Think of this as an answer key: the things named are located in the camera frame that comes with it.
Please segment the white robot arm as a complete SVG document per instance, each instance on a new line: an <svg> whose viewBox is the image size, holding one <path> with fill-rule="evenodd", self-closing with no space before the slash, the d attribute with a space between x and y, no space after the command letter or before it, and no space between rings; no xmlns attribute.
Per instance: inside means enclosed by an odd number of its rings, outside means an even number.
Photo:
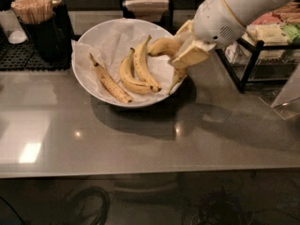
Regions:
<svg viewBox="0 0 300 225"><path fill-rule="evenodd" d="M201 63L211 50L226 47L243 36L258 17L291 1L294 0L205 0L193 20L177 31L174 39L180 49L170 64L186 68Z"/></svg>

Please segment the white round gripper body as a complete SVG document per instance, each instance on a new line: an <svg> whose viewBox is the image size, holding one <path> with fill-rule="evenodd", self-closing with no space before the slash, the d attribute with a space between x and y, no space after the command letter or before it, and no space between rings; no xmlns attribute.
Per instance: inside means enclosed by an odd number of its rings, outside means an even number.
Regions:
<svg viewBox="0 0 300 225"><path fill-rule="evenodd" d="M195 13L192 30L197 38L221 47L239 39L246 27L225 0L205 0Z"/></svg>

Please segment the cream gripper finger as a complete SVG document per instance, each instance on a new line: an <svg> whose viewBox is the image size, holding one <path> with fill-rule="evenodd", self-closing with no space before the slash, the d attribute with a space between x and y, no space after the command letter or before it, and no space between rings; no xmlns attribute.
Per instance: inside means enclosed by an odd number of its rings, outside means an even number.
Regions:
<svg viewBox="0 0 300 225"><path fill-rule="evenodd" d="M191 42L194 39L192 31L192 20L187 20L175 33L173 39L179 44Z"/></svg>
<svg viewBox="0 0 300 225"><path fill-rule="evenodd" d="M170 60L174 68L187 68L206 60L210 51L216 47L215 43L206 43L201 40L186 41L178 53Z"/></svg>

